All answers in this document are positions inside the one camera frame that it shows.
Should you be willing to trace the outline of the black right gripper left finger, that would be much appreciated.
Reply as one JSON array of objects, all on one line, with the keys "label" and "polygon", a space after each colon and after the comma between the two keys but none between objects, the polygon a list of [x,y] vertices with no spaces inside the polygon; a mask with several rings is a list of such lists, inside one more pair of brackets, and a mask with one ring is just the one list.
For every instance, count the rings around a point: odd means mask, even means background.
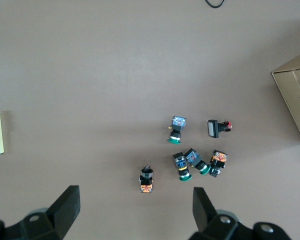
[{"label": "black right gripper left finger", "polygon": [[33,210],[9,227],[0,220],[0,240],[62,240],[80,210],[80,187],[70,185],[50,207]]}]

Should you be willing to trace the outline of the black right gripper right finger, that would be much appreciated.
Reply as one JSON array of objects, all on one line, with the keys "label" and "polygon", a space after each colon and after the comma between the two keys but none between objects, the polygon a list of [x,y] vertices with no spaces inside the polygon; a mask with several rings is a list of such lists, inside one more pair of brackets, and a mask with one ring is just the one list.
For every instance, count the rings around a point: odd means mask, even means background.
[{"label": "black right gripper right finger", "polygon": [[193,189],[192,213],[198,231],[191,240],[289,240],[290,236],[278,225],[257,222],[253,228],[244,226],[229,211],[216,210],[202,187]]}]

